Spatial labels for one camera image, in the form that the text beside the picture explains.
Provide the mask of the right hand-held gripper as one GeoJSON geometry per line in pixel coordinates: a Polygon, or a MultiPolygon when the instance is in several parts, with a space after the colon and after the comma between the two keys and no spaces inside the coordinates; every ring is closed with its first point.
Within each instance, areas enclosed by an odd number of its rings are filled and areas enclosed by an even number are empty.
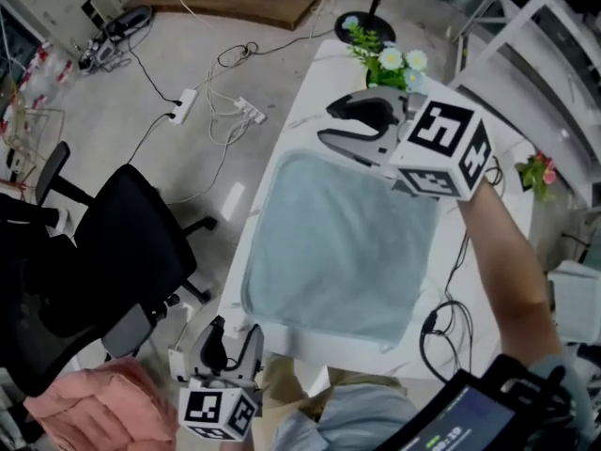
{"type": "Polygon", "coordinates": [[[365,166],[389,165],[415,194],[471,200],[494,151],[484,109],[456,92],[431,92],[400,142],[408,93],[371,87],[326,107],[334,118],[357,120],[374,135],[326,129],[319,141],[365,166]]]}

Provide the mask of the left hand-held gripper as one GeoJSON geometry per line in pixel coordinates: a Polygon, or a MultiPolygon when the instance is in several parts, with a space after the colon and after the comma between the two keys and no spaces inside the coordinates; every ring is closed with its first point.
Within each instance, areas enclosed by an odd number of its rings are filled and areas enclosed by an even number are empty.
{"type": "Polygon", "coordinates": [[[224,318],[216,316],[192,347],[192,373],[178,398],[178,422],[198,437],[243,442],[260,414],[262,390],[256,383],[261,369],[264,334],[255,324],[247,334],[234,371],[225,371],[224,318]]]}

